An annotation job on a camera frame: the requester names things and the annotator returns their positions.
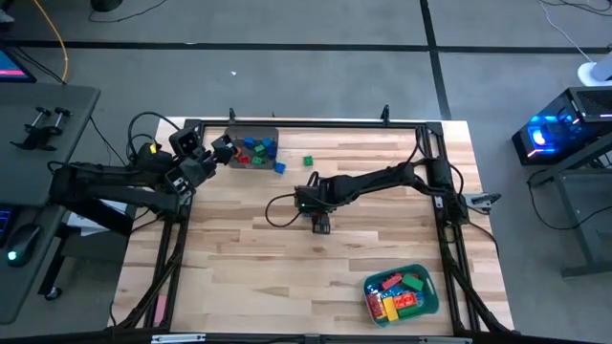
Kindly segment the computer monitor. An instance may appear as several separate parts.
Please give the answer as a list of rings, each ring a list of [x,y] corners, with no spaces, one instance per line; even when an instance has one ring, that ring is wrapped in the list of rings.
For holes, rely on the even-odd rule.
[[[36,77],[11,53],[0,48],[0,83],[35,83]]]

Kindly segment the orange-red brick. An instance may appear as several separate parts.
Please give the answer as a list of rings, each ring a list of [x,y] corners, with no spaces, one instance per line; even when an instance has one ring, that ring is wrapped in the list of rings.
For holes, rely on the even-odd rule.
[[[393,302],[397,310],[410,308],[418,304],[415,292],[407,292],[394,296]]]

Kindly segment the black computer mouse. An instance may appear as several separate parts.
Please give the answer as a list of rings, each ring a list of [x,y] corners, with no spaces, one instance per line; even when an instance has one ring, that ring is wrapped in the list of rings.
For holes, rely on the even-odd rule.
[[[7,263],[10,267],[26,266],[33,257],[40,226],[25,224],[14,231],[7,241]]]

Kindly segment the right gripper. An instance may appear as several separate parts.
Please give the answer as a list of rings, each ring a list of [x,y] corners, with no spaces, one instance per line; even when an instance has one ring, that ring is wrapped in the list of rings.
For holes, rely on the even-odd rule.
[[[326,213],[333,212],[339,203],[339,193],[333,183],[323,183],[316,186],[298,185],[295,187],[295,207],[302,213],[312,215],[312,231],[315,234],[329,234],[331,225]]]

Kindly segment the teal plastic bin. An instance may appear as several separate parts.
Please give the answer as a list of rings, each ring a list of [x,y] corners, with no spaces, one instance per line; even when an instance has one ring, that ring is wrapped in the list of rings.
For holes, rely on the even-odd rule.
[[[424,282],[423,289],[421,290],[421,292],[424,294],[424,297],[425,297],[425,303],[422,307],[420,307],[422,312],[418,314],[417,316],[407,318],[407,319],[401,319],[399,317],[397,321],[388,321],[387,317],[385,319],[375,320],[373,316],[371,315],[370,310],[368,309],[368,305],[366,302],[366,295],[368,293],[380,294],[380,292],[383,290],[381,287],[381,282],[385,280],[387,277],[389,277],[392,273],[395,273],[395,272],[399,272],[402,275],[406,273],[416,273],[419,275],[419,278]],[[396,292],[395,296],[403,294],[403,293],[407,293],[407,292],[417,293],[417,291],[410,290],[407,287],[405,287],[402,284],[402,281],[398,285],[395,285],[393,287],[395,288],[395,292]],[[389,326],[395,326],[402,322],[406,322],[406,321],[415,319],[423,315],[435,314],[439,310],[438,293],[434,287],[433,281],[429,275],[428,270],[424,266],[419,265],[419,264],[413,264],[413,265],[403,266],[400,268],[389,269],[383,272],[378,272],[376,274],[370,275],[362,283],[361,291],[362,291],[365,305],[366,305],[370,318],[377,326],[382,327],[382,328],[389,327]]]

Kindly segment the black computer case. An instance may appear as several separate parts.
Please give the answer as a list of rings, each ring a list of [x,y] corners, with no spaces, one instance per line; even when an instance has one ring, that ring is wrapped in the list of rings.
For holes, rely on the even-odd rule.
[[[512,136],[522,165],[552,165],[612,132],[612,86],[570,87]]]

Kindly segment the grey desk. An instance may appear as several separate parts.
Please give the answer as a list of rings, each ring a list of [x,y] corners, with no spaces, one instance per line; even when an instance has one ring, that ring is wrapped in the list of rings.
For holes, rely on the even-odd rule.
[[[94,87],[0,83],[0,204],[21,207],[15,227],[39,226],[32,258],[25,266],[10,266],[8,249],[0,248],[0,325],[16,320],[65,213],[64,207],[49,204],[53,176],[47,163],[71,159],[99,96]],[[62,134],[50,140],[55,151],[13,145],[27,136],[25,126],[35,120],[38,107],[72,113],[60,122]]]

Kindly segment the silver metal plate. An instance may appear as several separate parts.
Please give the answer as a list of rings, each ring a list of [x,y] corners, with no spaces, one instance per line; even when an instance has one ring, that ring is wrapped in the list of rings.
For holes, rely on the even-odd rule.
[[[418,344],[472,344],[472,340],[455,336],[420,336]]]
[[[169,333],[153,335],[150,344],[190,344],[206,341],[205,333]]]

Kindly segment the pink sticky note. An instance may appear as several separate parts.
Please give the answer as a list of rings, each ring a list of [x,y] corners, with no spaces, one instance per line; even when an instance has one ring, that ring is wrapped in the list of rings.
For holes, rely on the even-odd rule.
[[[159,327],[164,320],[166,300],[167,300],[166,294],[161,294],[158,296],[157,306],[155,308],[155,313],[153,317],[153,325],[155,327]]]

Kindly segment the grey translucent bin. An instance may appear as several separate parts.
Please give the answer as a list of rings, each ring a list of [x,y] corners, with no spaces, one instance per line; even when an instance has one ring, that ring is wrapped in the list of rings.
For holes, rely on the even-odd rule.
[[[250,160],[252,160],[253,157],[257,156],[257,157],[262,157],[266,160],[266,162],[263,165],[253,165],[251,161],[248,164],[240,163],[239,159],[241,157],[238,159],[234,158],[229,163],[229,166],[231,168],[260,169],[260,170],[273,170],[274,169],[276,158],[275,159],[268,158],[267,156],[268,147],[266,147],[265,153],[261,155],[257,155],[255,153],[254,147],[262,144],[261,140],[263,140],[264,138],[269,138],[273,141],[273,144],[271,146],[275,146],[278,152],[279,132],[275,127],[231,126],[225,129],[225,134],[230,136],[235,147],[241,148],[242,150],[241,157],[248,156]],[[246,148],[244,146],[244,143],[243,143],[244,138],[253,138],[255,140],[255,146],[253,147],[253,149]]]

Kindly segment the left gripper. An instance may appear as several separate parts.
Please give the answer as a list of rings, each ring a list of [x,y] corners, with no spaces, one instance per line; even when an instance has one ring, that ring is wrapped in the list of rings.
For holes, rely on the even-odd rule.
[[[214,151],[196,152],[184,158],[165,174],[167,185],[175,192],[194,191],[200,184],[216,174],[216,165],[229,164],[235,158],[235,146],[229,135],[223,135],[211,143]]]

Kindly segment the white paper sheet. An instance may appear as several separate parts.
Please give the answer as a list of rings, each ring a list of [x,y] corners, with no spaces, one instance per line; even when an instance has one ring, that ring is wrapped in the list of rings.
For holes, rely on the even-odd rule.
[[[108,200],[102,200],[102,202],[123,215],[127,214],[127,204]],[[101,226],[90,219],[77,215],[74,212],[69,213],[67,226],[78,228],[82,237],[108,231],[108,228]]]

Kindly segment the white tower fan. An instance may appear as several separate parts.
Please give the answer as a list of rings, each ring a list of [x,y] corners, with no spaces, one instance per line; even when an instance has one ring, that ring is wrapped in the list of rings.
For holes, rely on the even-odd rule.
[[[586,59],[577,70],[580,82],[586,87],[612,86],[612,45],[608,47],[607,55],[598,61],[591,59],[582,49],[579,52]]]

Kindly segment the grey equipment stand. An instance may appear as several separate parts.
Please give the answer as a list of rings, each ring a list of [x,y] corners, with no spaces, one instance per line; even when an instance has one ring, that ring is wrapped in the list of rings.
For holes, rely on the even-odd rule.
[[[612,164],[606,168],[586,166],[608,153],[612,153],[612,134],[536,171],[527,180],[529,189],[546,183],[556,187],[570,224],[554,229],[572,232],[582,252],[584,263],[561,269],[563,278],[612,272],[612,253],[603,248],[603,239],[612,237]]]

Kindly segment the black screw clamp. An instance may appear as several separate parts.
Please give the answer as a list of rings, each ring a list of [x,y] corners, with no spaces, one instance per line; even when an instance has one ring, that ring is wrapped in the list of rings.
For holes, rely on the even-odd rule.
[[[49,144],[51,137],[58,137],[63,133],[63,130],[59,127],[60,122],[64,118],[70,118],[73,113],[65,108],[56,107],[55,113],[57,119],[54,125],[38,127],[38,122],[43,118],[49,118],[52,112],[49,109],[43,107],[36,107],[35,110],[38,112],[37,117],[31,124],[25,124],[24,130],[28,136],[22,142],[11,141],[11,145],[20,148],[22,150],[42,150],[42,151],[55,151],[56,148]]]

